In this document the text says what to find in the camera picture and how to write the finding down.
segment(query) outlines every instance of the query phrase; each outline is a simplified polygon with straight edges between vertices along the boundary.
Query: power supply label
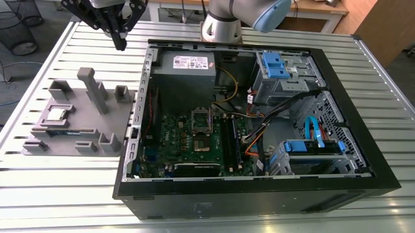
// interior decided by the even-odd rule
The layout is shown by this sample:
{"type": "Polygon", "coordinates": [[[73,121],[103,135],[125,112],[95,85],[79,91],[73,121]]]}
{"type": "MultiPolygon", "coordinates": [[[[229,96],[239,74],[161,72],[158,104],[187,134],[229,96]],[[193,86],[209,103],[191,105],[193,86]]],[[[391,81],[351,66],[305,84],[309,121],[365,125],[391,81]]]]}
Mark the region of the power supply label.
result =
{"type": "Polygon", "coordinates": [[[209,57],[175,56],[174,69],[209,69],[209,57]]]}

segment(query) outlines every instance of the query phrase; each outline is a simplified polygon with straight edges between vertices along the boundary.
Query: green circuit board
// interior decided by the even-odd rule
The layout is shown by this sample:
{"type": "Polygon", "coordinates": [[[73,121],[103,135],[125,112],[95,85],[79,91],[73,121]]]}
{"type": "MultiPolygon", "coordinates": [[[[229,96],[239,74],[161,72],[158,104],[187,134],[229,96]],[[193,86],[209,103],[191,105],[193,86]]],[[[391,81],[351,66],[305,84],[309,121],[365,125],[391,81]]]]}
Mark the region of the green circuit board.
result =
{"type": "MultiPolygon", "coordinates": [[[[250,175],[253,172],[251,162],[242,163],[238,171],[230,171],[226,167],[221,124],[225,117],[229,118],[230,116],[211,117],[211,133],[194,134],[191,115],[163,115],[159,148],[158,152],[154,152],[154,149],[151,151],[158,154],[158,158],[153,162],[142,164],[147,174],[146,177],[166,177],[167,167],[177,163],[221,164],[222,176],[250,175]]],[[[242,136],[249,134],[245,118],[235,117],[235,124],[238,139],[241,139],[242,136]]],[[[202,118],[197,118],[194,125],[205,127],[209,123],[202,118]]]]}

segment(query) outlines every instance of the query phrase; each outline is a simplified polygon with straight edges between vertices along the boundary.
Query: white table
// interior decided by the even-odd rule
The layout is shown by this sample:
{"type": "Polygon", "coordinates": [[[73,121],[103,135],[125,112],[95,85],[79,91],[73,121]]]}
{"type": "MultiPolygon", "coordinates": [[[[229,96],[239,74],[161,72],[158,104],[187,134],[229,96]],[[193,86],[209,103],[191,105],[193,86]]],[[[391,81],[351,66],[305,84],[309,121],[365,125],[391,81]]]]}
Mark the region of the white table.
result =
{"type": "MultiPolygon", "coordinates": [[[[150,18],[154,22],[161,22],[159,9],[162,8],[173,8],[182,9],[182,4],[179,3],[162,3],[162,2],[149,2],[149,10],[150,10],[150,18]]],[[[186,4],[185,9],[187,10],[198,10],[202,11],[202,5],[199,4],[186,4]]],[[[294,12],[290,12],[287,17],[294,17],[294,12]]],[[[310,13],[310,12],[299,12],[299,18],[313,18],[313,19],[325,19],[327,20],[325,27],[322,29],[322,33],[333,33],[335,28],[341,22],[341,19],[346,13],[343,12],[333,12],[333,13],[310,13]]]]}
{"type": "Polygon", "coordinates": [[[94,67],[107,88],[137,90],[147,39],[198,41],[197,25],[139,22],[126,51],[85,23],[71,22],[0,132],[0,232],[49,233],[411,233],[415,229],[415,111],[366,46],[350,36],[243,29],[250,44],[325,50],[402,188],[330,213],[141,221],[113,199],[119,158],[21,154],[51,97],[53,80],[73,87],[78,69],[94,67]]]}

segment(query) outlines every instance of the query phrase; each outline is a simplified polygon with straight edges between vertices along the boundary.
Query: open computer tower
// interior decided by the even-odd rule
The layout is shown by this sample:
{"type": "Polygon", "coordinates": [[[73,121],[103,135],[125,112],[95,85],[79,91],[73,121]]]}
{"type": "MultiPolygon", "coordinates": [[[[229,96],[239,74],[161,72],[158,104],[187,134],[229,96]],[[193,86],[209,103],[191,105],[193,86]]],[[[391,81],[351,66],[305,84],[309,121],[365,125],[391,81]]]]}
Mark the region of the open computer tower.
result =
{"type": "Polygon", "coordinates": [[[401,187],[322,50],[149,43],[114,193],[141,219],[327,212],[401,187]]]}

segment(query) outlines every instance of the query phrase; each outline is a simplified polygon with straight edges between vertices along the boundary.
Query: sticker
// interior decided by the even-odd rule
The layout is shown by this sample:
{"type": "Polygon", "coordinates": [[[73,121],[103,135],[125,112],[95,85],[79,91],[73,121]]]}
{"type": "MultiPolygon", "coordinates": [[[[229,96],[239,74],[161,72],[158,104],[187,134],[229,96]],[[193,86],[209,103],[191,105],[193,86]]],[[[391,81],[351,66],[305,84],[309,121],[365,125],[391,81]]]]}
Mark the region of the sticker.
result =
{"type": "Polygon", "coordinates": [[[174,69],[209,69],[209,57],[175,56],[174,69]]]}
{"type": "Polygon", "coordinates": [[[265,164],[262,163],[261,160],[257,161],[257,166],[259,167],[261,170],[265,169],[265,164]]]}
{"type": "Polygon", "coordinates": [[[249,103],[253,104],[254,103],[254,95],[249,95],[249,103]]]}
{"type": "Polygon", "coordinates": [[[298,73],[298,69],[295,67],[287,67],[286,69],[289,72],[297,72],[298,73]]]}
{"type": "Polygon", "coordinates": [[[214,202],[201,202],[194,205],[194,213],[206,214],[211,210],[214,202]]]}

